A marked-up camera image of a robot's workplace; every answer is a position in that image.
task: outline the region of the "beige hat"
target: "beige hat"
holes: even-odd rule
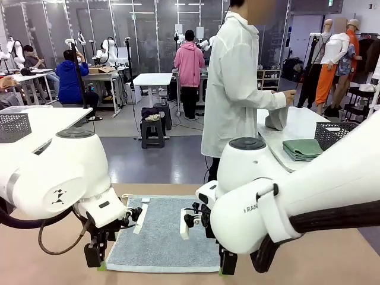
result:
[[[357,30],[360,30],[360,22],[357,19],[352,19],[347,23],[347,26],[354,26],[357,28]]]

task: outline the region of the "white shirt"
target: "white shirt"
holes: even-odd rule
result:
[[[346,33],[335,34],[330,37],[326,44],[325,56],[321,64],[338,64],[339,60],[346,54],[350,45],[350,37]]]
[[[258,30],[228,12],[213,43],[201,152],[220,157],[238,137],[257,136],[257,109],[286,107],[284,93],[257,90]]]
[[[322,58],[325,56],[325,47],[327,41],[330,39],[331,33],[324,32],[319,36],[319,41],[315,45],[312,64],[320,64]]]

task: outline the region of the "mannequin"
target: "mannequin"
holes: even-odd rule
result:
[[[348,51],[349,44],[350,37],[346,33],[331,36],[330,41],[326,44],[325,55],[321,61],[321,75],[319,76],[316,90],[316,105],[319,115],[322,115],[323,105],[327,101],[339,60]]]
[[[331,37],[331,27],[333,26],[333,20],[327,19],[324,23],[324,32],[317,39],[315,45],[312,61],[308,62],[306,67],[307,76],[303,83],[301,95],[297,104],[298,108],[301,108],[308,100],[308,108],[310,109],[315,101],[315,92],[318,86],[319,75],[321,74],[321,61],[325,55],[325,45]]]
[[[362,57],[359,56],[359,40],[355,32],[359,30],[359,21],[352,19],[347,24],[347,35],[350,37],[349,51],[340,59],[338,76],[339,83],[336,91],[334,92],[333,101],[331,106],[325,110],[326,116],[339,117],[340,103],[346,95],[347,90],[350,88],[350,83],[356,72],[357,61],[361,61]]]

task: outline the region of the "plastic basket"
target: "plastic basket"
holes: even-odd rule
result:
[[[30,133],[28,114],[0,113],[0,143],[14,143]]]
[[[314,138],[323,150],[327,150],[359,124],[354,122],[317,122]]]

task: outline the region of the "green folded cloth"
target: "green folded cloth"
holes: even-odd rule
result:
[[[284,151],[294,161],[310,162],[323,153],[315,139],[283,141]]]

